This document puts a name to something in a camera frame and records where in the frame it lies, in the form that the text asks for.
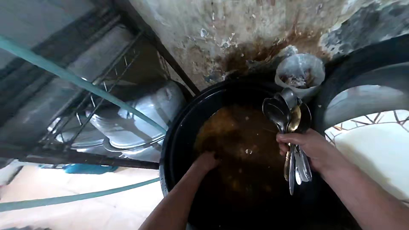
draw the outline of rust stain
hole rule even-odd
[[[300,11],[298,10],[292,24],[290,34],[283,39],[276,38],[273,41],[266,41],[257,38],[252,43],[242,43],[237,47],[229,47],[225,53],[225,58],[219,57],[216,61],[221,63],[222,72],[238,70],[243,74],[248,70],[246,61],[263,61],[268,57],[274,57],[283,48],[288,45],[297,47],[299,53],[310,53],[326,62],[329,57],[318,46],[323,31],[298,31],[297,24],[299,21]]]

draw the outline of white tile floor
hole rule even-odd
[[[102,175],[66,174],[59,169],[24,166],[1,188],[0,203],[96,192],[159,177],[157,170],[119,168]],[[0,212],[0,229],[137,229],[163,199],[160,183],[70,203]]]

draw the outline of metal spoon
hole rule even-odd
[[[290,195],[294,194],[294,180],[295,180],[295,158],[294,158],[295,146],[292,145],[290,149],[290,170],[288,173],[288,184],[290,187]]]
[[[288,120],[287,116],[277,106],[270,103],[263,103],[263,113],[272,122],[274,122],[280,133],[286,133]]]
[[[297,96],[292,89],[284,88],[283,91],[281,91],[280,96],[286,102],[290,110],[297,106]]]
[[[291,112],[291,121],[287,128],[288,133],[292,133],[298,128],[298,125],[300,124],[300,118],[301,118],[301,110],[299,106],[296,106],[295,108],[293,108]],[[284,178],[286,181],[288,181],[288,177],[289,177],[288,176],[288,173],[289,173],[289,168],[288,168],[289,163],[288,162],[290,159],[290,154],[291,154],[290,152],[287,152],[285,156],[285,162],[284,162]]]
[[[295,133],[305,133],[311,126],[311,112],[310,109],[308,108],[308,106],[305,103],[300,104],[300,110],[301,110],[301,119],[300,119],[300,123],[297,127],[297,129],[294,131]],[[310,164],[308,162],[308,158],[307,155],[305,154],[305,152],[299,148],[299,153],[301,156],[301,160],[302,163],[304,165],[304,173],[308,179],[308,181],[312,180],[312,174],[311,174],[311,168],[310,168]]]

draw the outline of metal pot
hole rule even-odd
[[[133,96],[127,103],[165,129],[185,104],[182,91],[173,81],[135,87]],[[139,117],[117,106],[99,109],[90,122],[109,138],[112,147],[122,150],[142,147],[164,137]]]

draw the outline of black basin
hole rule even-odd
[[[232,104],[252,105],[261,110],[263,99],[272,97],[281,89],[274,82],[266,81],[264,76],[253,75],[218,83],[193,98],[173,121],[164,141],[160,163],[164,195],[175,186],[195,160],[192,153],[196,135],[210,116],[218,109]],[[294,196],[289,195],[284,177],[272,181],[272,186],[277,186],[273,189],[285,192],[266,200],[262,205],[248,209],[237,208],[235,204],[199,188],[189,223],[199,229],[249,229],[256,226],[270,227],[272,223],[281,228],[284,223],[291,223],[290,229],[298,229],[306,225],[340,226],[352,223],[349,213],[328,185],[318,174],[313,177],[312,182],[296,186]],[[303,214],[297,215],[299,217],[295,220],[294,215],[290,214],[294,211]]]

